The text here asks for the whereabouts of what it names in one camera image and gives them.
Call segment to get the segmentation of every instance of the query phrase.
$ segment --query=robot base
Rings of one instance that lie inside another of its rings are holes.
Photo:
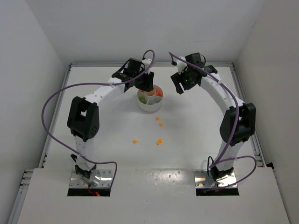
[[[93,193],[98,193],[100,196],[110,196],[110,185],[112,181],[112,170],[110,169],[98,169],[97,182],[90,184],[87,180],[82,178],[75,170],[71,172],[71,179],[69,184],[69,191],[67,196],[94,196],[88,190]]]
[[[238,196],[238,186],[237,184],[229,186],[223,189],[217,189],[217,187],[225,187],[232,183],[235,183],[236,177],[235,172],[233,171],[231,175],[226,175],[222,178],[214,181],[207,175],[206,170],[195,170],[194,171],[195,178],[195,188],[196,188],[196,196]]]

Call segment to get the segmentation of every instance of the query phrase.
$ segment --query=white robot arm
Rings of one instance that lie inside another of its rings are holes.
[[[148,68],[151,59],[142,61],[130,58],[107,82],[109,85],[101,86],[93,93],[80,98],[75,97],[71,103],[67,126],[71,129],[76,142],[76,149],[81,156],[91,158],[94,151],[93,140],[100,127],[99,110],[116,96],[126,92],[130,87],[143,91],[151,91],[153,87],[154,73]],[[136,77],[141,71],[147,71],[138,79],[126,84],[118,84]],[[85,180],[96,166],[87,162],[81,156],[71,155],[75,161],[75,170]]]
[[[225,153],[221,155],[228,143],[229,135],[232,131],[236,115],[236,103],[230,93],[222,86],[223,83],[221,82],[221,77],[219,76],[218,71],[211,65],[204,66],[204,64],[201,62],[200,53],[179,58],[183,61],[194,64],[201,69],[208,71],[209,73],[213,73],[213,76],[220,81],[216,82],[215,79],[207,76],[206,73],[196,70],[180,60],[177,60],[178,72],[171,76],[171,79],[176,86],[177,93],[179,94],[183,93],[181,85],[183,86],[184,90],[189,90],[196,84],[201,86],[210,94],[224,115],[222,124],[220,126],[222,144],[215,161],[219,161],[220,159],[225,160],[229,158],[236,158],[244,142],[254,134],[256,117],[255,106],[252,103],[244,103],[241,99],[234,95],[239,107],[239,120],[231,142],[229,142]],[[216,165],[211,168],[212,178],[216,180],[224,175],[230,174],[233,171],[233,166],[234,160],[216,163]]]

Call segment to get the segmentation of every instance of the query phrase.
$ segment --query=white platform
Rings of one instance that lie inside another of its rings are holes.
[[[223,82],[235,92],[228,67],[218,67]],[[105,82],[116,67],[72,68],[67,85]],[[240,196],[198,196],[193,170],[206,166],[218,153],[223,118],[212,98],[200,87],[183,95],[175,92],[173,67],[154,67],[154,84],[164,91],[162,108],[143,112],[131,88],[100,111],[94,161],[116,161],[119,170],[110,197],[67,197],[74,163],[70,151],[51,141],[45,167],[35,169],[19,224],[32,223],[288,223],[270,168],[258,168],[239,184]],[[71,100],[97,86],[69,89],[64,93],[54,135],[75,147],[66,126]],[[155,117],[163,122],[160,127]],[[156,141],[162,138],[159,146]],[[253,155],[250,141],[239,155]],[[253,167],[251,160],[235,163],[237,179]]]

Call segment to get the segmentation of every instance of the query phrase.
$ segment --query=white wall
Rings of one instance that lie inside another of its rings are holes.
[[[264,0],[26,0],[64,62],[126,61],[154,49],[232,62]]]
[[[43,102],[66,68],[24,0],[0,7],[0,224],[13,206],[24,169],[38,166],[46,134]],[[46,116],[50,123],[52,103]]]
[[[256,129],[293,224],[299,223],[298,11],[298,0],[268,0],[236,63],[246,97],[256,105]]]

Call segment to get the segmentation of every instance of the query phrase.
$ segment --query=red wire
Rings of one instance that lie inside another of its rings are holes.
[[[90,185],[88,186],[88,192],[89,192],[90,194],[92,194],[93,196],[95,196],[94,193],[90,190]]]

